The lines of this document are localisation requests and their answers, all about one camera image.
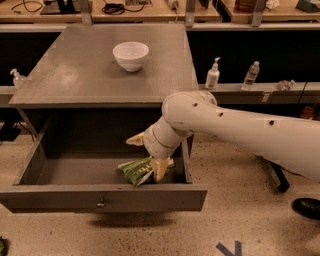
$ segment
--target shoe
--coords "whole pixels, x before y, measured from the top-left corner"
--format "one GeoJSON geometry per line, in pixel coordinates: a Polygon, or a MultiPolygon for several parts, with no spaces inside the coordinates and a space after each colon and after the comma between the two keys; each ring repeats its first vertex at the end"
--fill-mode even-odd
{"type": "Polygon", "coordinates": [[[301,215],[320,220],[320,200],[312,198],[298,198],[293,201],[292,207],[301,215]]]}

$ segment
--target speckled floor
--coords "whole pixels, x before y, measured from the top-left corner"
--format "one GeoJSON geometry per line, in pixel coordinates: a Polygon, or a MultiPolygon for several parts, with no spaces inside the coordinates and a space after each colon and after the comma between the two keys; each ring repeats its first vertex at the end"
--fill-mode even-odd
{"type": "MultiPolygon", "coordinates": [[[[13,183],[31,144],[22,131],[0,145],[0,186],[13,183]]],[[[201,212],[13,214],[0,206],[8,255],[320,255],[320,221],[291,209],[295,198],[320,199],[318,183],[286,173],[291,187],[279,193],[269,163],[203,134],[191,166],[193,182],[209,184],[201,212]]]]}

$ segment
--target wire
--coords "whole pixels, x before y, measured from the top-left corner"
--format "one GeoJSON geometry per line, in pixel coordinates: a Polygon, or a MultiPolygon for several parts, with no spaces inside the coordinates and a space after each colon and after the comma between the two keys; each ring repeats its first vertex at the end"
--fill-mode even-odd
{"type": "Polygon", "coordinates": [[[108,4],[105,0],[103,0],[106,4],[102,8],[102,12],[109,15],[121,15],[125,11],[128,12],[140,12],[144,8],[144,6],[147,4],[147,0],[144,0],[143,5],[138,10],[131,10],[127,9],[123,4],[108,4]]]}
{"type": "Polygon", "coordinates": [[[27,12],[30,12],[30,13],[35,13],[35,12],[39,11],[39,10],[43,7],[43,4],[40,3],[40,2],[22,0],[22,3],[13,6],[13,7],[11,8],[11,11],[14,12],[14,13],[20,14],[21,11],[15,11],[15,10],[14,10],[15,8],[19,7],[20,5],[23,5],[24,8],[27,10],[27,12]],[[39,4],[40,6],[39,6],[39,8],[37,8],[37,9],[35,9],[35,10],[29,10],[28,7],[27,7],[27,4],[28,4],[28,3],[36,3],[36,4],[39,4]]]}
{"type": "Polygon", "coordinates": [[[31,132],[27,127],[25,127],[24,125],[22,125],[22,123],[21,123],[20,121],[19,121],[18,123],[20,124],[20,126],[21,126],[23,129],[25,129],[28,133],[30,133],[31,138],[32,138],[32,142],[34,142],[34,137],[33,137],[32,132],[31,132]]]}

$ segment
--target soap dispenser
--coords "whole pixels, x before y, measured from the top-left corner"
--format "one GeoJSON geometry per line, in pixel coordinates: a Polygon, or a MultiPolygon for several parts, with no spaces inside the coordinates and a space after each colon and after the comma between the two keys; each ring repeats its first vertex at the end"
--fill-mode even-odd
{"type": "Polygon", "coordinates": [[[207,89],[216,89],[218,86],[218,80],[220,76],[220,71],[218,69],[218,60],[220,57],[214,59],[214,63],[212,68],[208,71],[207,80],[206,80],[206,88],[207,89]]]}
{"type": "Polygon", "coordinates": [[[10,75],[13,76],[13,84],[19,89],[21,87],[21,83],[23,80],[27,80],[27,78],[21,75],[16,68],[11,69],[10,75]]]}

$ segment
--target bottle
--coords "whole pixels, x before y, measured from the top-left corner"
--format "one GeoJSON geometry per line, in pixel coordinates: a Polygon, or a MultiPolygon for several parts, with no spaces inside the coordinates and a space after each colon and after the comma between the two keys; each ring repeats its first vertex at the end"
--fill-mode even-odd
{"type": "Polygon", "coordinates": [[[250,67],[249,70],[247,72],[246,77],[244,78],[244,82],[242,85],[242,90],[249,90],[250,86],[252,86],[254,84],[254,82],[256,81],[256,78],[259,74],[260,71],[260,66],[259,66],[259,61],[255,61],[250,67]]]}
{"type": "Polygon", "coordinates": [[[220,57],[214,59],[212,68],[208,71],[206,80],[206,88],[208,89],[216,89],[218,86],[218,80],[220,76],[220,71],[218,70],[219,59],[220,57]]]}
{"type": "Polygon", "coordinates": [[[16,68],[11,69],[10,75],[13,75],[13,84],[19,89],[23,80],[27,80],[27,78],[21,75],[16,68]]]}

